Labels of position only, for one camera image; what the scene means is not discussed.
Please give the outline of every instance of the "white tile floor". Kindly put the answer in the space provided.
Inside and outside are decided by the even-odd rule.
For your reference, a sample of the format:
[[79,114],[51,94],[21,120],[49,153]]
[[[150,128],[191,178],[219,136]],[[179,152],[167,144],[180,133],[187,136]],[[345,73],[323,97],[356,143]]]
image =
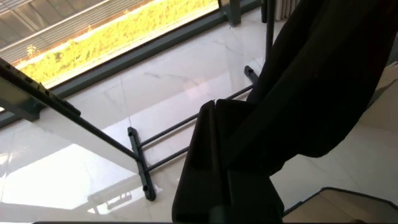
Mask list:
[[[282,25],[277,22],[275,35]],[[68,100],[130,147],[127,127],[148,139],[208,100],[248,86],[243,68],[261,70],[265,33],[259,10],[252,11],[239,27],[218,26]],[[297,156],[272,177],[286,208],[327,186],[398,203],[397,92],[398,85],[386,92],[329,155]],[[147,146],[149,163],[187,146],[192,130],[190,125]],[[37,122],[0,130],[0,144],[0,223],[171,221],[183,156],[152,172],[158,193],[148,202],[132,159],[52,110]]]

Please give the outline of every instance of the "marble floor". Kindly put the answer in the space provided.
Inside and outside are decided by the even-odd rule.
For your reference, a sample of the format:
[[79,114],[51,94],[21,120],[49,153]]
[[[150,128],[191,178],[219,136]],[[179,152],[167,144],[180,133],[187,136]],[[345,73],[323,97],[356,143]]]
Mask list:
[[[283,22],[275,24],[275,36]],[[266,27],[258,9],[239,27],[222,24],[69,97],[82,117],[130,147],[195,114],[209,100],[250,85],[258,73]],[[272,176],[289,208],[322,187],[339,187],[398,203],[398,85],[388,89],[349,136],[320,159],[297,156]],[[186,147],[194,123],[145,147],[149,164]],[[53,110],[34,123],[0,130],[0,223],[171,221],[184,156],[152,171],[157,199],[141,190],[136,163]]]

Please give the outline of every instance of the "yellow grass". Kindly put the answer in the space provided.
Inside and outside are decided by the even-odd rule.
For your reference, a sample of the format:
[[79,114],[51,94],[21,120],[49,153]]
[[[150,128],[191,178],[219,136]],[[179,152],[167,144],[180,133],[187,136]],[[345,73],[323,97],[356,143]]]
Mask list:
[[217,0],[155,0],[16,67],[47,88],[218,8]]

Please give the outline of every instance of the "glossy floor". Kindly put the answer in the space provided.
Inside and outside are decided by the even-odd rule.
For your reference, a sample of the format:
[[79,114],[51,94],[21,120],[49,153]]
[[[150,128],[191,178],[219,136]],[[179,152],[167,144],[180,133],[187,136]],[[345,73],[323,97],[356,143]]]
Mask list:
[[[275,35],[282,26],[277,22]],[[148,139],[208,100],[250,85],[243,68],[260,71],[265,33],[259,10],[252,11],[239,27],[218,26],[68,100],[83,118],[130,147],[127,127]],[[398,202],[397,92],[398,85],[385,92],[329,155],[297,156],[272,177],[286,208],[322,187]],[[148,162],[186,147],[192,129],[190,124],[147,146]],[[37,122],[0,130],[0,144],[0,223],[171,221],[183,156],[152,172],[157,199],[148,202],[132,159],[52,110]]]

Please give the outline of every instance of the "black metal rack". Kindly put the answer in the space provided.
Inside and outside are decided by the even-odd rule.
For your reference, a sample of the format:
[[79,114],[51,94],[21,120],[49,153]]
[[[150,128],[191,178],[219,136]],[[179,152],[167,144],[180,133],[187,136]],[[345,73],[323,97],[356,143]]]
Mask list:
[[[272,2],[274,0],[268,0],[268,5],[272,5]],[[236,10],[236,3],[235,4],[230,4],[233,9],[229,9],[228,12],[226,12],[228,18],[230,19],[230,23],[234,26],[238,22],[240,23],[240,12]],[[274,20],[269,19],[268,20],[267,27],[273,27]],[[270,32],[270,30],[267,30],[267,52],[271,49],[271,46],[268,44],[272,45],[272,36],[273,35],[273,30]],[[258,79],[258,76],[254,73],[253,69],[250,67],[246,66],[244,68],[244,74],[248,76],[250,81],[252,83],[255,83]],[[146,199],[153,201],[156,198],[156,192],[154,185],[152,183],[151,177],[149,172],[156,169],[157,167],[160,167],[161,165],[165,164],[168,161],[171,161],[172,159],[175,159],[176,157],[182,155],[183,153],[188,151],[188,148],[183,148],[180,151],[176,152],[175,154],[170,155],[169,157],[166,157],[165,159],[162,159],[161,161],[148,166],[147,162],[145,160],[145,155],[144,151],[142,148],[149,143],[161,138],[162,136],[165,136],[166,134],[184,126],[185,124],[193,121],[194,119],[198,118],[198,114],[195,114],[175,125],[172,127],[167,128],[166,130],[160,132],[159,134],[156,134],[155,136],[152,136],[151,138],[145,140],[145,141],[140,141],[139,139],[139,133],[132,127],[128,127],[127,129],[127,134],[130,138],[131,142],[131,147],[132,150],[126,148],[116,140],[114,140],[112,137],[108,136],[106,133],[102,132],[102,130],[98,129],[97,127],[93,126],[91,123],[87,122],[85,119],[80,117],[80,112],[76,110],[72,105],[68,104],[66,101],[61,100],[58,98],[56,95],[54,95],[51,91],[48,91],[45,89],[41,84],[35,82],[31,78],[29,78],[27,75],[23,74],[22,72],[18,71],[16,68],[14,68],[12,65],[4,61],[3,59],[0,59],[0,82],[8,83],[13,86],[13,88],[18,89],[19,91],[23,92],[26,96],[35,99],[37,102],[40,102],[41,106],[48,106],[55,111],[59,112],[60,114],[64,115],[64,117],[70,119],[74,123],[78,124],[85,130],[89,131],[90,133],[94,134],[98,138],[102,139],[104,142],[112,145],[115,147],[117,150],[125,153],[125,155],[131,157],[137,162],[137,166],[139,169],[139,175],[141,178],[142,182],[142,189],[145,192]],[[232,94],[231,96],[227,97],[227,99],[233,99],[236,98],[239,95],[242,95],[243,93],[251,90],[253,88],[253,85],[250,85],[235,94]]]

